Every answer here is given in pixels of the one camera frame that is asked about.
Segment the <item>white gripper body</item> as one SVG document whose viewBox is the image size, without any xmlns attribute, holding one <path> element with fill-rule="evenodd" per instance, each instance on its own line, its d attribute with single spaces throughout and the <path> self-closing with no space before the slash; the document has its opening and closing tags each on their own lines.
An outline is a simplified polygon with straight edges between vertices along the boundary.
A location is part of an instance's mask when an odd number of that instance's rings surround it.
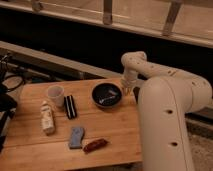
<svg viewBox="0 0 213 171">
<path fill-rule="evenodd" d="M 137 78 L 134 76 L 123 75 L 121 78 L 121 86 L 124 95 L 131 93 L 132 89 L 136 85 Z"/>
</svg>

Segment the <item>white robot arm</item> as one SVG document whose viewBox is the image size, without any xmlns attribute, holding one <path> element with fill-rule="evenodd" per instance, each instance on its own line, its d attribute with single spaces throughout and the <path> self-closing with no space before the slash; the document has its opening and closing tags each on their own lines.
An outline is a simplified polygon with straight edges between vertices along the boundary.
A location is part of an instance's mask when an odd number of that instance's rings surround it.
<svg viewBox="0 0 213 171">
<path fill-rule="evenodd" d="M 195 171 L 185 115 L 212 101 L 212 86 L 199 75 L 149 62 L 143 51 L 121 57 L 124 93 L 139 86 L 143 171 Z"/>
</svg>

